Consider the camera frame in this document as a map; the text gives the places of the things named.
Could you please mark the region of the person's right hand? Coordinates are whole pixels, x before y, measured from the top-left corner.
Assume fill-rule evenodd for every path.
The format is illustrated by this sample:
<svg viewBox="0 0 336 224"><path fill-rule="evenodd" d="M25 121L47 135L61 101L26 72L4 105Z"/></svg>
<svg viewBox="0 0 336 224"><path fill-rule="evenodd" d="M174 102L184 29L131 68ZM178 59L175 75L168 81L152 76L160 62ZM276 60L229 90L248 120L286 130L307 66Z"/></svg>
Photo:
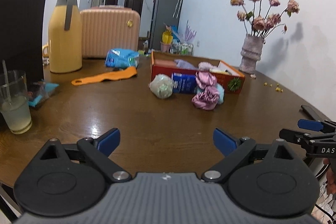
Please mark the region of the person's right hand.
<svg viewBox="0 0 336 224"><path fill-rule="evenodd" d="M327 194L335 194L336 193L336 183L335 183L335 173L332 171L332 169L328 169L326 173L326 179L327 179Z"/></svg>

